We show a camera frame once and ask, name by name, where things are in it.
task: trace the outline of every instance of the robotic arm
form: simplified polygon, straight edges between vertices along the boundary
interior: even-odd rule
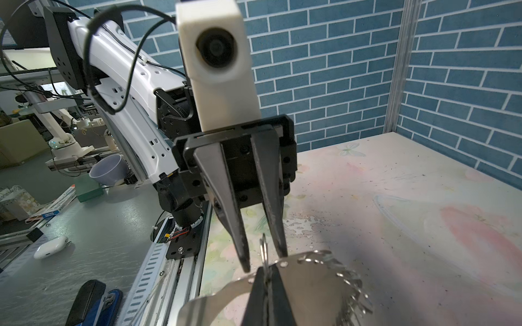
[[[139,157],[163,209],[186,227],[209,201],[230,233],[243,270],[250,270],[240,208],[262,202],[280,257],[286,257],[283,197],[297,170],[293,121],[261,119],[250,47],[234,0],[176,5],[186,80],[140,52],[129,101],[106,114]],[[68,8],[44,12],[51,54],[65,80],[87,89],[82,71],[89,19]],[[92,37],[96,91],[118,107],[137,46],[113,19]],[[170,146],[163,135],[173,142]]]

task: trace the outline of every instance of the small white device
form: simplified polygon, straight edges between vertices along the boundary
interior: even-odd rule
[[[62,249],[65,248],[65,245],[67,245],[68,241],[69,239],[67,239],[66,236],[61,236],[52,239],[51,241],[48,241],[40,247],[38,247],[38,249],[34,253],[34,258],[43,259],[50,255],[54,255],[55,253],[62,251]]]

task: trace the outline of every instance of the white camera housing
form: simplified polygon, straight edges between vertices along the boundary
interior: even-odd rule
[[[235,0],[177,3],[176,25],[202,131],[261,119],[250,45]],[[234,58],[223,68],[211,67],[197,47],[200,36],[215,28],[229,32],[235,41]]]

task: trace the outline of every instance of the camera lens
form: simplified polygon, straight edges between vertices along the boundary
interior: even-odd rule
[[[224,68],[234,60],[234,37],[224,29],[211,28],[204,31],[199,36],[196,46],[210,67]]]

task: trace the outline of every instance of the table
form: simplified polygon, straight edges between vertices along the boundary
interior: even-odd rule
[[[151,184],[106,192],[84,203],[75,199],[0,274],[0,325],[64,325],[80,286],[90,279],[127,297],[162,209]],[[62,235],[70,246],[43,260],[32,258],[38,245]]]
[[[328,249],[374,303],[365,325],[515,325],[522,320],[522,191],[396,133],[298,154],[285,198],[289,254]],[[260,204],[242,209],[252,270],[275,249]],[[244,275],[213,217],[201,295]],[[248,295],[213,325],[238,325]]]

